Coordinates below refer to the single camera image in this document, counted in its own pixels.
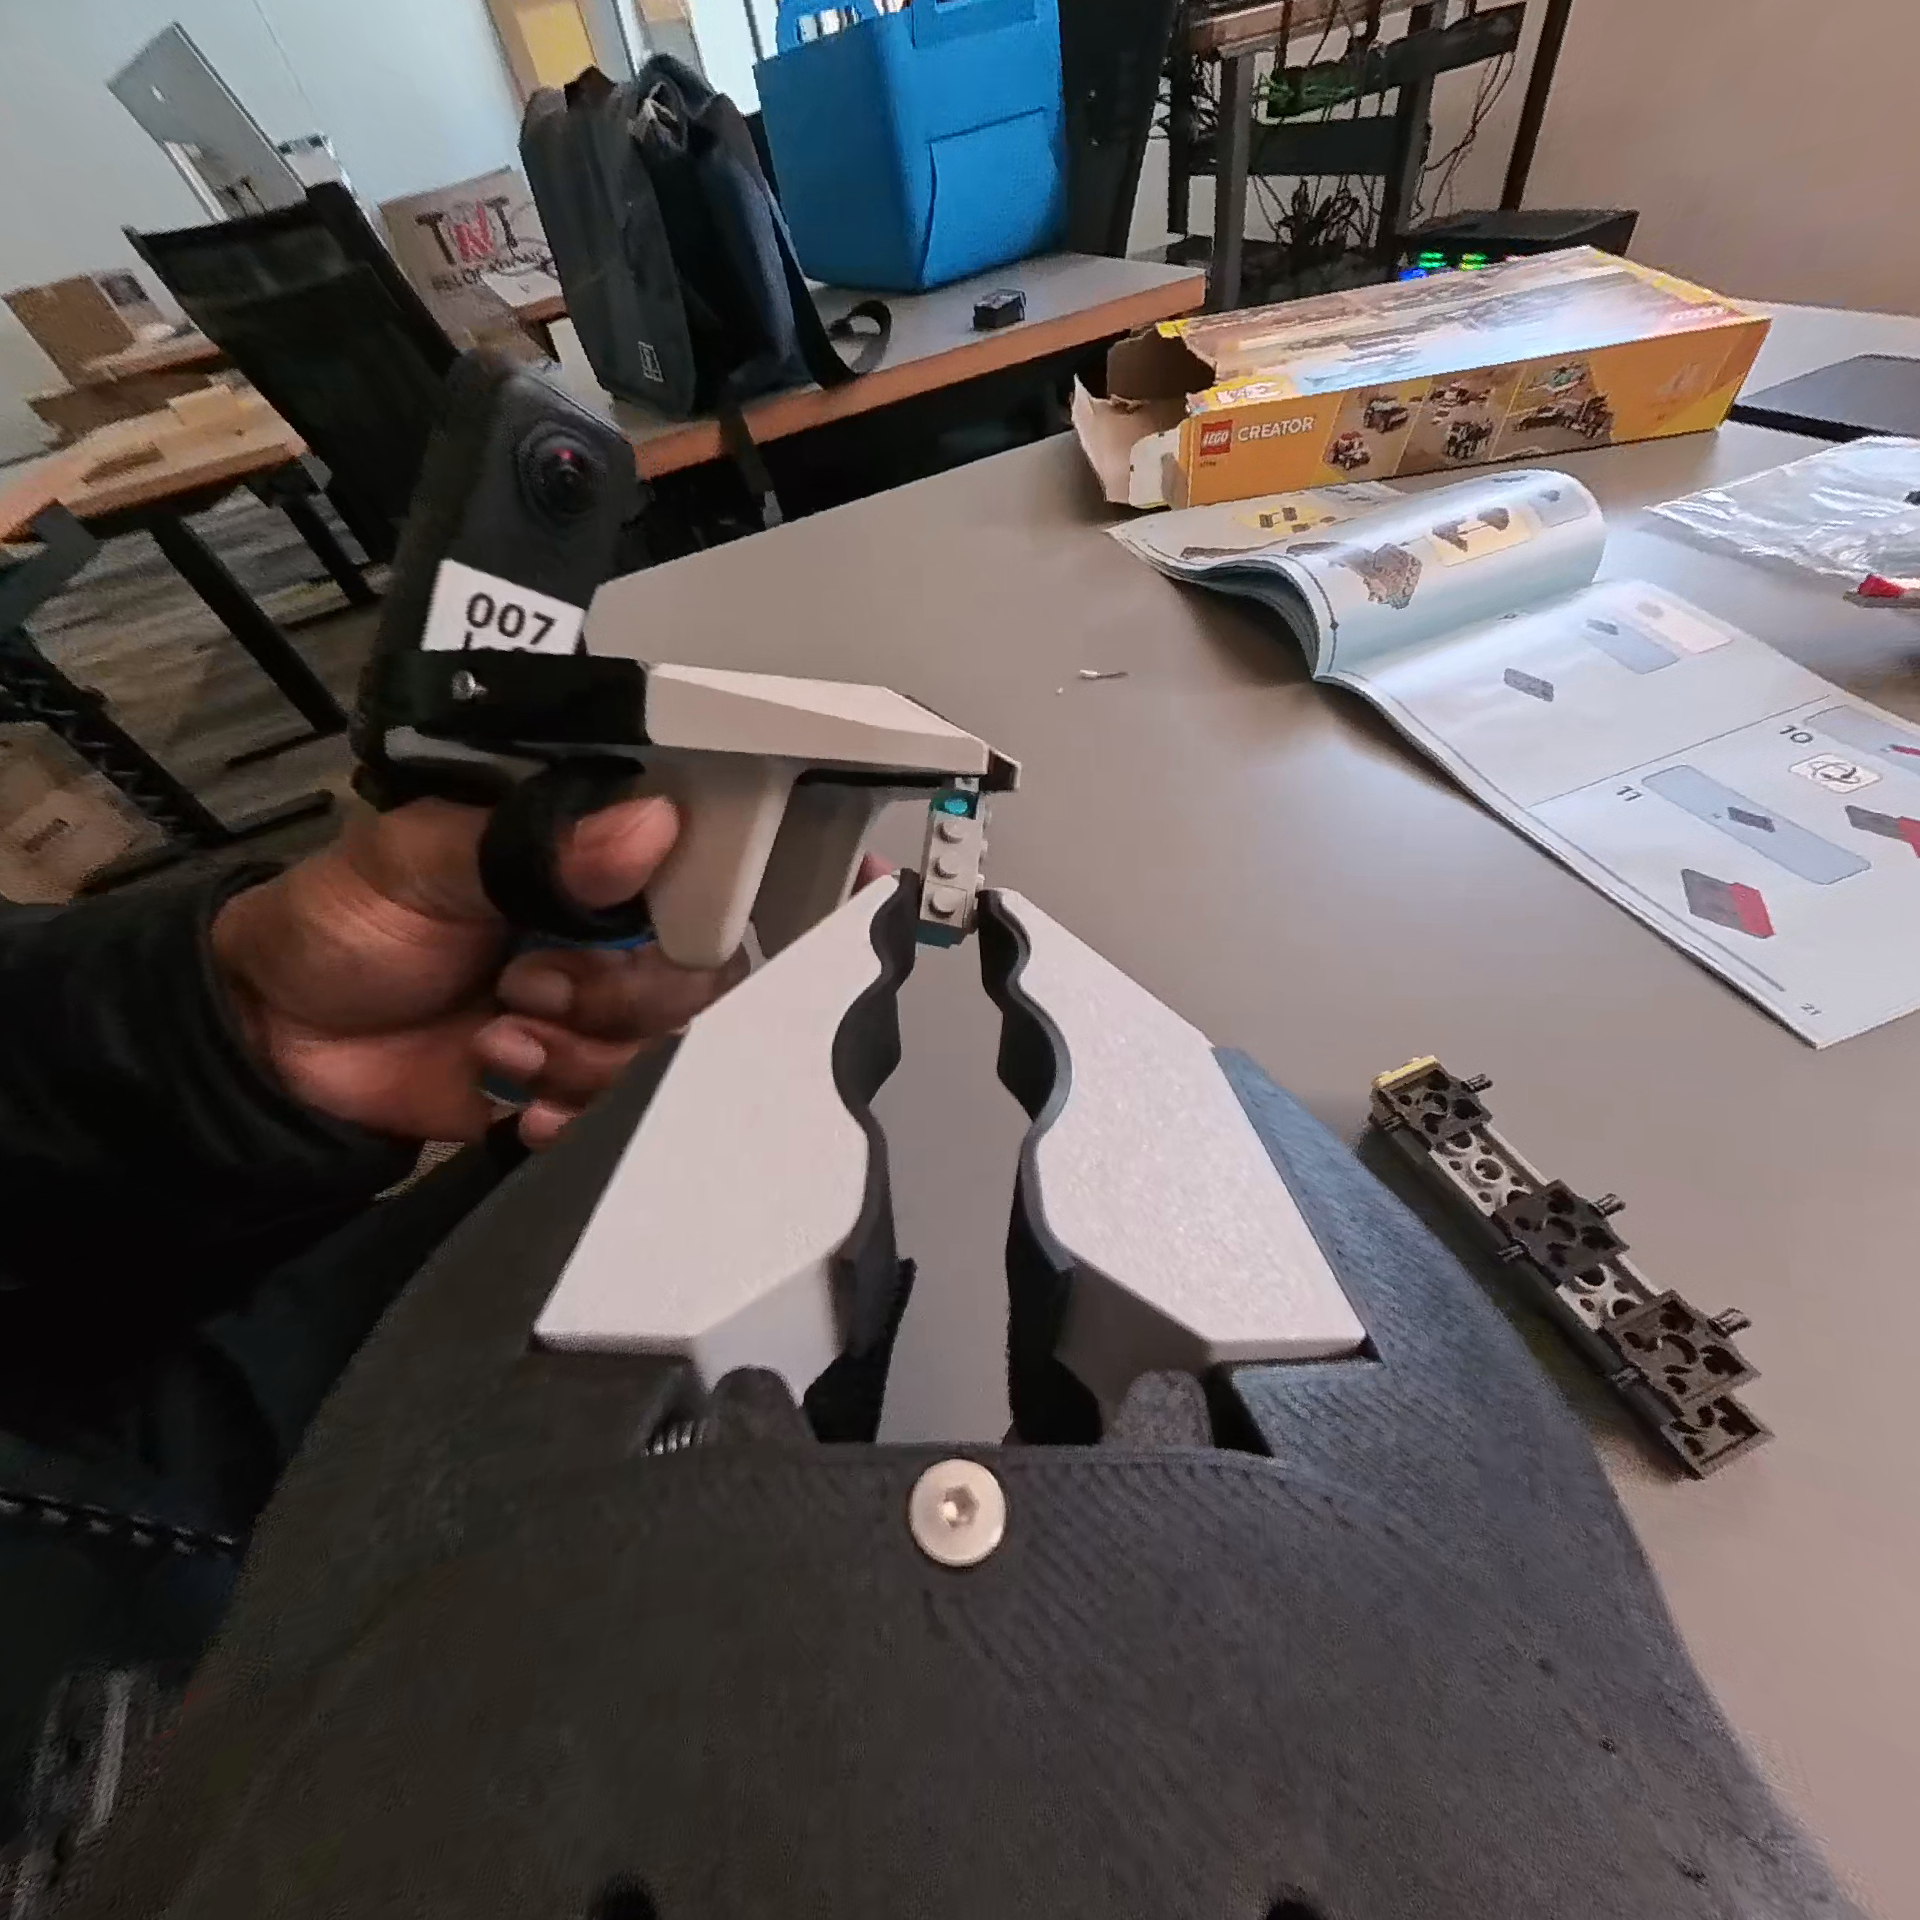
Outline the clear plastic bag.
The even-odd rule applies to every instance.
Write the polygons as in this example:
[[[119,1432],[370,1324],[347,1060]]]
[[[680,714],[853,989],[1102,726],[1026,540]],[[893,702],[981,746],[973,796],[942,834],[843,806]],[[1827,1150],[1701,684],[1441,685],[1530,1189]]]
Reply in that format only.
[[[1664,536],[1843,593],[1918,576],[1918,442],[1861,440],[1648,510]]]

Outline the black equipment rack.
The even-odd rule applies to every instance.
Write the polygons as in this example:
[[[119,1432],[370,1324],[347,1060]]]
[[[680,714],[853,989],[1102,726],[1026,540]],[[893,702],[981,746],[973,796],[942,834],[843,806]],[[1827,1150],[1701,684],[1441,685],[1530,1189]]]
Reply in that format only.
[[[1507,89],[1519,203],[1569,4],[1179,4],[1159,84],[1167,261],[1203,314],[1392,282]]]

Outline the small grey teal brick assembly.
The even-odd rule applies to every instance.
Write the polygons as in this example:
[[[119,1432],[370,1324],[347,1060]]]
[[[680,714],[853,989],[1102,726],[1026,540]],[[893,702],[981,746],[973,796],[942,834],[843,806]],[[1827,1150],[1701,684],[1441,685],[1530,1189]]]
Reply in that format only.
[[[990,793],[959,776],[928,797],[919,860],[915,946],[952,948],[975,931],[984,882]]]

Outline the open instruction booklet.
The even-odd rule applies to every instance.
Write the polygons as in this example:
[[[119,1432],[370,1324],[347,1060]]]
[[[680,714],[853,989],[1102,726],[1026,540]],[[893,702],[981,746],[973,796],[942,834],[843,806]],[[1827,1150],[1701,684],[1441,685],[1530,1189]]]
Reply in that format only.
[[[1602,581],[1573,475],[1320,488],[1111,537],[1275,614],[1313,682],[1811,1048],[1914,1012],[1914,722]]]

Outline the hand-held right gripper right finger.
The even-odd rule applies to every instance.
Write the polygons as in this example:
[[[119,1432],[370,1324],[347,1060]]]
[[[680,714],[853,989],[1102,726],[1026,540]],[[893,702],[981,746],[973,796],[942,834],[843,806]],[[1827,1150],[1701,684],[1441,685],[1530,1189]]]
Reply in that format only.
[[[1006,1235],[1011,1436],[1089,1444],[1146,1376],[1343,1363],[1366,1331],[1216,1045],[1009,889],[975,921],[1023,1116]]]

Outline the person's left hand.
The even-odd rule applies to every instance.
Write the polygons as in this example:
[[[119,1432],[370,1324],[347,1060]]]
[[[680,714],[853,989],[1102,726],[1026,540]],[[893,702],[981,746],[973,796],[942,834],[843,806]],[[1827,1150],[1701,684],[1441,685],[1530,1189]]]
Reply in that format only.
[[[253,1056],[305,1108],[418,1142],[479,1138],[512,1093],[519,1138],[559,1138],[752,960],[519,948],[477,872],[489,816],[421,800],[229,898],[209,958]]]

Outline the long black brick chassis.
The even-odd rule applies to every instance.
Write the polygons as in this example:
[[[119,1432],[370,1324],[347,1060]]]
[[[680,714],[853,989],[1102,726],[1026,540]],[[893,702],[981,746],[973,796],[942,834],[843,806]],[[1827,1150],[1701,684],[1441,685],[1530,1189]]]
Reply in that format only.
[[[1622,1200],[1538,1170],[1488,1107],[1486,1074],[1432,1056],[1381,1073],[1369,1122],[1469,1224],[1504,1280],[1606,1382],[1664,1456],[1694,1480],[1761,1451],[1774,1432],[1744,1403],[1760,1372],[1738,1348],[1749,1317],[1702,1313],[1659,1288],[1615,1228]]]

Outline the dark backpack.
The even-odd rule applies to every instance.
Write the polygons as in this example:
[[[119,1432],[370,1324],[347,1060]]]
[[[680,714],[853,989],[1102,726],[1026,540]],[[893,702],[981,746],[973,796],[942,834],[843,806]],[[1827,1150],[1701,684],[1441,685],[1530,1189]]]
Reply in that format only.
[[[610,395],[688,420],[879,365],[890,309],[865,300],[822,320],[745,117],[686,61],[542,86],[519,162]]]

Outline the blue felt bag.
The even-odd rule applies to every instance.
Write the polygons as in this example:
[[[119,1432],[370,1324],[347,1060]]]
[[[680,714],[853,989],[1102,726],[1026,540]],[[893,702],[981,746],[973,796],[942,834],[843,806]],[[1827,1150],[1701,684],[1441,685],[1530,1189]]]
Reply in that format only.
[[[755,93],[810,282],[915,296],[1065,245],[1055,2],[781,2]]]

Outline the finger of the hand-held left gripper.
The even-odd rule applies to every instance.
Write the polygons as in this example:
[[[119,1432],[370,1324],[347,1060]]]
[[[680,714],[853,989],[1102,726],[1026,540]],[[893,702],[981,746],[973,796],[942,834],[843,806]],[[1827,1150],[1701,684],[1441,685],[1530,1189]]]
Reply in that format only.
[[[718,970],[750,931],[779,954],[827,920],[889,805],[1011,793],[1022,777],[986,741],[867,684],[657,664],[645,732],[645,796],[679,814],[645,908],[680,970]]]

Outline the black mesh chair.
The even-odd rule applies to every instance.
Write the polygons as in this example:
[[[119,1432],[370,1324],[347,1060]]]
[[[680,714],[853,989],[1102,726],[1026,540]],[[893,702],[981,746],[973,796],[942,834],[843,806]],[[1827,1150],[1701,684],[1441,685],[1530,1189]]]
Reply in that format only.
[[[352,193],[314,184],[287,208],[122,236],[325,466],[368,558],[392,563],[458,352]]]

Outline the printed cardboard box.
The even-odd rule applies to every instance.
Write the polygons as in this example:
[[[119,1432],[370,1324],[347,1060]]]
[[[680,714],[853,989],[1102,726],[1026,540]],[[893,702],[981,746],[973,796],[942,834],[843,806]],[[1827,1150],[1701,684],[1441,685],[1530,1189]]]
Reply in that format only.
[[[400,273],[457,345],[562,298],[533,187],[512,164],[385,200],[377,213]]]

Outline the yellow toy brick box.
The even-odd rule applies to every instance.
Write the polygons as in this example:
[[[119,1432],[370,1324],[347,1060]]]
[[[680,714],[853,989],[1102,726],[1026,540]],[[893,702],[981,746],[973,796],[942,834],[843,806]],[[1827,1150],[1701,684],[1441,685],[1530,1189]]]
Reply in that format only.
[[[1543,462],[1718,428],[1769,328],[1573,248],[1142,328],[1071,432],[1136,513]]]

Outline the grey desk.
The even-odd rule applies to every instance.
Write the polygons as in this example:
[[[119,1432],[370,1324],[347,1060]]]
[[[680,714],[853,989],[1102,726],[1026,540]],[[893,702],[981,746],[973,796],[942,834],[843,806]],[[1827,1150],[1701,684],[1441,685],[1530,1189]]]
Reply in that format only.
[[[1665,1480],[1568,1361],[1696,1666],[1873,1915],[1914,1915],[1914,1019],[1810,1049],[1122,552],[1067,437],[603,590],[597,651],[898,689],[1022,762],[990,876],[1355,1141],[1376,1073],[1493,1080],[1541,1170],[1742,1310],[1774,1432]],[[1122,684],[1053,691],[1078,667]]]

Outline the silver monitor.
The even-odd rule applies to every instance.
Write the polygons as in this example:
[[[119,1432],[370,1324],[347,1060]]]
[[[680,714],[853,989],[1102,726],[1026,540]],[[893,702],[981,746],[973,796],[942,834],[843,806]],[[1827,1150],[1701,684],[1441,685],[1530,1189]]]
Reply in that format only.
[[[183,25],[149,38],[106,89],[160,146],[202,214],[237,221],[297,208],[305,187]]]

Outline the person's left forearm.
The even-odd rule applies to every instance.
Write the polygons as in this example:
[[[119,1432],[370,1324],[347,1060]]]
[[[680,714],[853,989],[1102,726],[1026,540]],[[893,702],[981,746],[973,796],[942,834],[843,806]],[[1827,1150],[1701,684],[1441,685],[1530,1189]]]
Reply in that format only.
[[[525,1161],[326,1118],[241,1035],[217,913],[273,877],[3,902],[3,1434],[272,1482],[418,1264]]]

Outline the black device with lights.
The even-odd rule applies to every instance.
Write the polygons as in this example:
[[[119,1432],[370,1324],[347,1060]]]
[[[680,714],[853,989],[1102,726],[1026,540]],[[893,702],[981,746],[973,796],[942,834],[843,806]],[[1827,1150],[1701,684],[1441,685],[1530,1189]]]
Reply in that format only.
[[[1641,214],[1633,208],[1471,208],[1409,229],[1393,275],[1479,273],[1515,256],[1597,249],[1622,256]]]

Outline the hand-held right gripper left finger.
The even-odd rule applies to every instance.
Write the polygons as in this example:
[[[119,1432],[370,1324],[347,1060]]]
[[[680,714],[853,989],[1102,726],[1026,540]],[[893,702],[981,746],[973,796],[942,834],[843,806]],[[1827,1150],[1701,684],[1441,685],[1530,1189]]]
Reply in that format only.
[[[825,1443],[877,1436],[914,1285],[872,1110],[899,1065],[920,882],[867,882],[698,1016],[659,1069],[533,1339],[777,1376]]]

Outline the black flat pad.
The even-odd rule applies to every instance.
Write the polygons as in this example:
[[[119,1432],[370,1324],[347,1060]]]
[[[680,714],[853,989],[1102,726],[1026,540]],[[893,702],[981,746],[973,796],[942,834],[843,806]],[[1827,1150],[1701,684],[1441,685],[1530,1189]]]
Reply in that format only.
[[[1744,393],[1730,419],[1810,442],[1918,440],[1918,357],[1862,352]]]

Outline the grey table with wooden edge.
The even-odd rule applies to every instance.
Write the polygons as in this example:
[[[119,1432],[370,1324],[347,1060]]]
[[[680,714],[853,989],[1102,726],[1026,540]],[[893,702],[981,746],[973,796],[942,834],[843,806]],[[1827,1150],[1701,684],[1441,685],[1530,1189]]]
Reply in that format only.
[[[975,300],[994,291],[1022,292],[1023,320],[973,329]],[[1206,275],[1182,264],[1082,253],[1032,256],[1002,273],[959,280],[919,296],[813,285],[810,298],[822,320],[862,300],[885,298],[893,329],[877,368],[834,392],[794,389],[760,395],[745,406],[745,419],[755,445],[766,448],[909,401],[939,398],[1001,372],[1071,361],[1133,329],[1200,310],[1206,291]],[[557,288],[510,310],[536,339],[554,345],[562,385],[571,393],[601,398],[601,385],[585,364]],[[648,480],[725,458],[719,424],[705,417],[679,424],[640,403],[606,401],[606,406],[633,443],[638,470]]]

